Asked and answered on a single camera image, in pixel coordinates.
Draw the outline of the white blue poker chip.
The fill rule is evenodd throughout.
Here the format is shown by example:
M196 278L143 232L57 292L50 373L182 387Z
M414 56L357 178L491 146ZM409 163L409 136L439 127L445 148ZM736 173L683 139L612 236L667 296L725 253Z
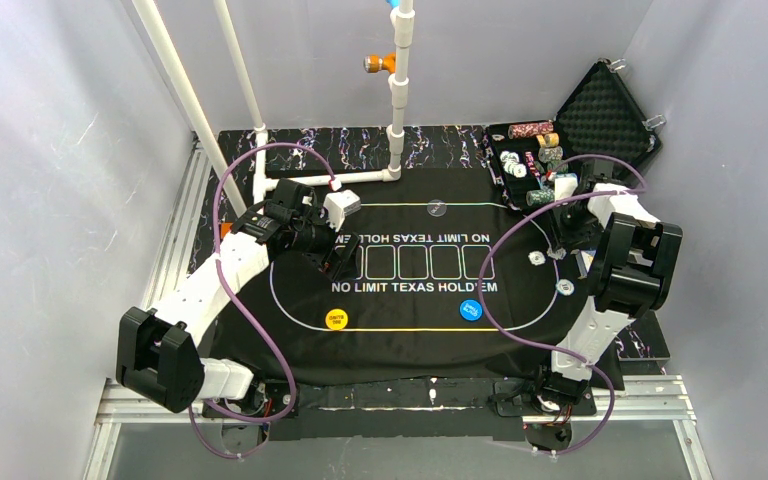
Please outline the white blue poker chip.
M541 251L532 251L528 254L529 261L534 266L544 265L547 262L546 255Z
M560 295L570 296L575 291L575 285L572 281L568 279L560 279L556 283L556 290Z

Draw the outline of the yellow big blind button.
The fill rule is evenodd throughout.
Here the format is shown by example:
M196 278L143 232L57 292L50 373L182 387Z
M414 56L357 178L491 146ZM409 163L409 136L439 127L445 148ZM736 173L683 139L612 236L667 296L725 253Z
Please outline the yellow big blind button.
M349 323L349 316L343 309L335 308L327 312L325 316L325 325L329 330L340 331L345 329Z

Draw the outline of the blue small blind button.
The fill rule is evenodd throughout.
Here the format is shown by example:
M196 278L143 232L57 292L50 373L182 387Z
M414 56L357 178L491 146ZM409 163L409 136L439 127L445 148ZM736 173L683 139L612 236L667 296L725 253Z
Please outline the blue small blind button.
M477 322L483 317L484 309L479 301L467 299L459 305L459 314L467 322Z

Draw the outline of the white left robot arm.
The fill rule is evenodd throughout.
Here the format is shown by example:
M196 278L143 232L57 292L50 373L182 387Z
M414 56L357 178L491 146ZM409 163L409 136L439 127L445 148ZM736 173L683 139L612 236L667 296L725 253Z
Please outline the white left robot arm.
M281 179L220 236L214 252L175 291L150 308L132 307L119 323L116 381L173 413L207 399L241 400L253 372L229 359L205 358L198 345L246 283L280 255L298 252L328 279L354 275L359 237L337 244L346 218L361 207L350 190L319 199L313 187Z

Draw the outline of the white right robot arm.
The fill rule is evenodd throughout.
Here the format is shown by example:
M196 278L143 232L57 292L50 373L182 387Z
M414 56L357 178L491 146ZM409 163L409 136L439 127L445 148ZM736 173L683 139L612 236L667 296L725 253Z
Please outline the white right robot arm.
M553 208L558 245L572 252L595 250L586 272L585 305L551 357L554 376L589 381L592 368L625 327L660 309L672 283L684 232L639 202L644 186L615 178L619 160L602 154L576 156L575 181L556 177Z

